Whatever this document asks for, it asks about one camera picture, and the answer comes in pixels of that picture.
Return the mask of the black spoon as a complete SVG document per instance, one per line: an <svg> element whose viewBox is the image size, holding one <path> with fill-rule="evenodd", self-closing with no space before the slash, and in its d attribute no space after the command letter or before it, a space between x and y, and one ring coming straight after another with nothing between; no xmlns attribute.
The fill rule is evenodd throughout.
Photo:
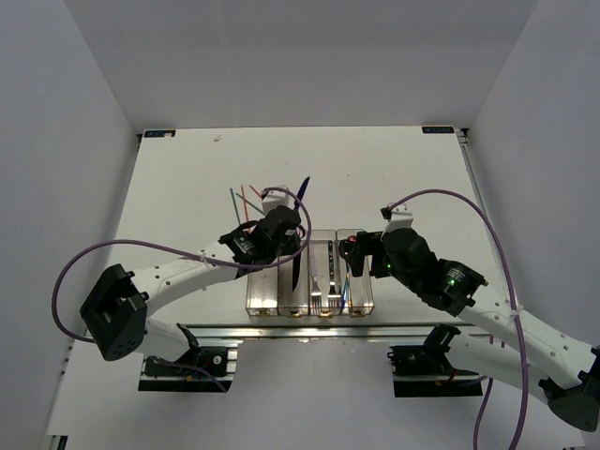
<svg viewBox="0 0 600 450"><path fill-rule="evenodd" d="M359 252L359 245L357 244L357 236L351 235L343 240L339 241L339 253L343 258L351 258Z"/></svg>

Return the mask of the black table knife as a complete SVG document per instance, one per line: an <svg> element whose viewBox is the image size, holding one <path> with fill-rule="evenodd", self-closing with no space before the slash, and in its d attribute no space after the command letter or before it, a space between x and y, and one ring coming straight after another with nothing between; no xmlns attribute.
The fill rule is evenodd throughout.
<svg viewBox="0 0 600 450"><path fill-rule="evenodd" d="M299 284L303 253L299 252L292 260L292 292Z"/></svg>

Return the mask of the dark blue table knife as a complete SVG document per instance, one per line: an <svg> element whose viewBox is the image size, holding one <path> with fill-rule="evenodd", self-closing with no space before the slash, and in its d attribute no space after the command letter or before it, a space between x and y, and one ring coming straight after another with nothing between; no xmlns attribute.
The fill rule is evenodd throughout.
<svg viewBox="0 0 600 450"><path fill-rule="evenodd" d="M309 181L310 181L310 177L309 177L309 176L307 176L307 177L306 177L306 178L303 180L303 182L302 182L302 184L301 184L300 188L298 189L298 191L297 191L297 193L296 193L296 200L294 201L294 207L293 207L293 209L294 209L295 211L297 211L297 210L299 209L299 207L300 207L300 202L301 202L301 201L304 199L304 196L305 196L305 194L306 194L306 191L307 191L307 188L308 188L308 183L309 183Z"/></svg>

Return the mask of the dark patterned handle fork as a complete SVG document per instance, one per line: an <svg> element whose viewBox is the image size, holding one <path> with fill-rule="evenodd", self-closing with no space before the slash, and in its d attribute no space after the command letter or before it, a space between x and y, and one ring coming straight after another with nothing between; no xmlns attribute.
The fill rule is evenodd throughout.
<svg viewBox="0 0 600 450"><path fill-rule="evenodd" d="M328 276L329 276L329 291L327 294L328 305L332 314L339 314L341 305L340 294L338 292L338 275L336 266L336 257L334 254L334 243L327 242L328 250Z"/></svg>

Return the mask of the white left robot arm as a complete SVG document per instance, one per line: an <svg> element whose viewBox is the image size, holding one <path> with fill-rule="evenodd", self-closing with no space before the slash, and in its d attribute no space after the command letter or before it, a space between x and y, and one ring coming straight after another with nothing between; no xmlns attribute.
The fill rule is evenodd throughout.
<svg viewBox="0 0 600 450"><path fill-rule="evenodd" d="M80 315L104 360L146 353L187 374L198 363L197 341L183 325L153 315L196 291L275 267L300 249L302 228L299 212L279 205L191 256L133 271L112 265L100 275Z"/></svg>

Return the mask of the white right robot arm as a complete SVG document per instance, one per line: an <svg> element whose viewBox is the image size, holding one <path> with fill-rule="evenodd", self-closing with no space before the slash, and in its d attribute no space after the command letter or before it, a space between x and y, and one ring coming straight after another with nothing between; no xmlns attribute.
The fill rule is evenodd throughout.
<svg viewBox="0 0 600 450"><path fill-rule="evenodd" d="M425 366L443 374L451 367L488 375L519 386L521 363L529 363L528 391L545 401L568 425L586 432L599 425L599 350L569 337L511 302L467 265L438 259L411 228L358 232L338 249L352 274L392 277L431 308L471 323L506 343L484 353L467 338L439 340L423 350Z"/></svg>

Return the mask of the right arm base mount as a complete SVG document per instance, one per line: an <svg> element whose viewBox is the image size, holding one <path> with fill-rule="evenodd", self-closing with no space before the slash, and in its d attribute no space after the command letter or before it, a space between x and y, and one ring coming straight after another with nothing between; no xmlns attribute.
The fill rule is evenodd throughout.
<svg viewBox="0 0 600 450"><path fill-rule="evenodd" d="M455 326L438 324L422 344L392 346L387 353L396 398L469 398L483 395L484 378L454 368L446 357L461 334Z"/></svg>

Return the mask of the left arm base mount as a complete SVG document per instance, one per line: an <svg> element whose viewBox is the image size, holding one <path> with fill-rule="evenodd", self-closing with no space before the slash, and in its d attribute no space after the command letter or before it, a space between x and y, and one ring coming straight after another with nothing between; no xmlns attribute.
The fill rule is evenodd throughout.
<svg viewBox="0 0 600 450"><path fill-rule="evenodd" d="M187 340L187 350L173 362L145 357L138 383L140 392L219 393L233 384L238 345L199 342L184 325L177 328Z"/></svg>

